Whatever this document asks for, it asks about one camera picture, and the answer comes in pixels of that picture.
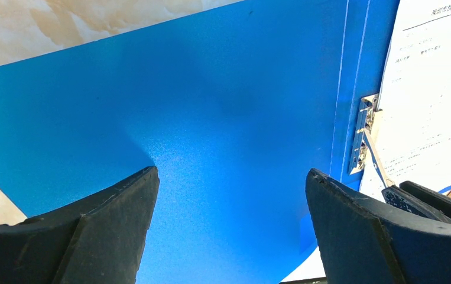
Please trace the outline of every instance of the document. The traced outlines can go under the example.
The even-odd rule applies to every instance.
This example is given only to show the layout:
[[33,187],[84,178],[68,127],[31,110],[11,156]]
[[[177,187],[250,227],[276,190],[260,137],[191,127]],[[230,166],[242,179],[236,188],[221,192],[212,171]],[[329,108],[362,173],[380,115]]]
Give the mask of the document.
[[[451,0],[401,0],[379,108],[376,140],[387,175],[434,191],[451,185]],[[382,200],[371,159],[360,191]]]

